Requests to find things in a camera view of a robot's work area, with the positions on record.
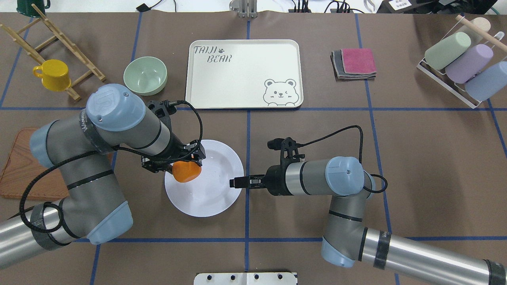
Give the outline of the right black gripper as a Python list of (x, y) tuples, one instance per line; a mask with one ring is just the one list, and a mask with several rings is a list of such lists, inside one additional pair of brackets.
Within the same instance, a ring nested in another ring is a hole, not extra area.
[(282, 196), (281, 166), (269, 167), (265, 175), (234, 177), (229, 180), (229, 186), (234, 189), (267, 189), (273, 196)]

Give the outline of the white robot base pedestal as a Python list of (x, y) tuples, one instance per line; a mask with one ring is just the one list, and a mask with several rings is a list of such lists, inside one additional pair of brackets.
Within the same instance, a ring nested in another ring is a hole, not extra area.
[(197, 274), (194, 285), (297, 285), (293, 272), (238, 272)]

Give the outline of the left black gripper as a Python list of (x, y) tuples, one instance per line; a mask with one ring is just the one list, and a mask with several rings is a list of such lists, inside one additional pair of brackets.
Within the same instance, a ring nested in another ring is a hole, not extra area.
[(151, 158), (141, 157), (141, 166), (151, 173), (164, 171), (172, 175), (174, 162), (194, 162), (198, 166), (202, 166), (202, 161), (205, 158), (205, 148), (201, 140), (196, 139), (190, 144), (183, 144), (177, 137), (172, 137), (169, 146), (161, 154)]

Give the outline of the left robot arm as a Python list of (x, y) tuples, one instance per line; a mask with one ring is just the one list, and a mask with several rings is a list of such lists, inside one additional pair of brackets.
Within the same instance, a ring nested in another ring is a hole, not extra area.
[[(121, 84), (107, 84), (90, 95), (78, 115), (53, 121), (30, 138), (34, 158), (46, 170), (22, 194), (19, 212), (1, 223), (1, 269), (65, 247), (79, 238), (101, 245), (128, 231), (132, 213), (107, 157), (127, 151), (152, 172), (175, 173), (176, 162), (202, 166), (202, 138), (183, 144), (170, 115), (186, 101), (148, 104)], [(25, 207), (33, 186), (60, 170), (69, 196)]]

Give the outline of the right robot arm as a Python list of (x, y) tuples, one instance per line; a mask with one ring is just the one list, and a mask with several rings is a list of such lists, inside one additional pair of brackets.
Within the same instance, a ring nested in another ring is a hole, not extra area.
[(264, 175), (234, 177), (232, 188), (267, 189), (273, 196), (331, 196), (322, 240), (328, 263), (350, 268), (356, 261), (440, 285), (505, 285), (506, 267), (364, 226), (373, 176), (354, 157), (290, 161)]

